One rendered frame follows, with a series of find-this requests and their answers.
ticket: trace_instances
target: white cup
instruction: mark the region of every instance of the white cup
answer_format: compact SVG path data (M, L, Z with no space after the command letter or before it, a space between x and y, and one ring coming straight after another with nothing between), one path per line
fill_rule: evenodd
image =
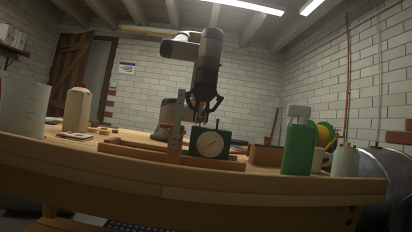
M329 158L326 163L323 163L325 158ZM327 167L332 163L332 155L328 152L325 152L325 149L322 147L315 147L313 152L313 161L311 173L320 173L322 167Z

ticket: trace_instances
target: green spray bottle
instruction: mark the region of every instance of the green spray bottle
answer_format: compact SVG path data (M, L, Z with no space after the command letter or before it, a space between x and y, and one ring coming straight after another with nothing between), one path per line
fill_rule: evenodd
M308 125L311 107L287 106L286 140L284 142L281 175L310 176L315 151L316 129ZM292 124L297 117L297 124Z

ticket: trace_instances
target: wall shelf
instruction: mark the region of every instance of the wall shelf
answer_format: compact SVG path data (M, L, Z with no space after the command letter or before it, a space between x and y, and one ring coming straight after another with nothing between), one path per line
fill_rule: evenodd
M2 43L2 42L0 42L0 49L2 49L2 50L4 50L4 51L7 51L7 52L9 52L9 53L18 55L17 58L19 58L20 56L24 56L24 57L27 57L27 58L30 57L30 53L29 53L29 52L23 51L23 50L19 50L19 49L15 48L15 47L12 47L12 46L7 45L7 44ZM7 67L8 67L9 65L11 65L17 58L15 58L14 60L12 60L12 61L9 63L9 59L10 59L10 58L7 57L7 59L5 60L5 63L4 63L4 70L6 71L6 70L7 70Z

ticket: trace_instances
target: clock face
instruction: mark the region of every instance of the clock face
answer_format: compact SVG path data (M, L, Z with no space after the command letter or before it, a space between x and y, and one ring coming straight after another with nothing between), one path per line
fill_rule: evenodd
M196 146L197 151L199 151L202 156L214 158L222 153L225 143L220 134L214 131L208 131L199 136Z

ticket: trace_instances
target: green clock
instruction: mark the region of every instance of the green clock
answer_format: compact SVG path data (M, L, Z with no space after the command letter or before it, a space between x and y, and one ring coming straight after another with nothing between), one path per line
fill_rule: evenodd
M217 160L228 160L232 132L193 125L191 127L189 155Z

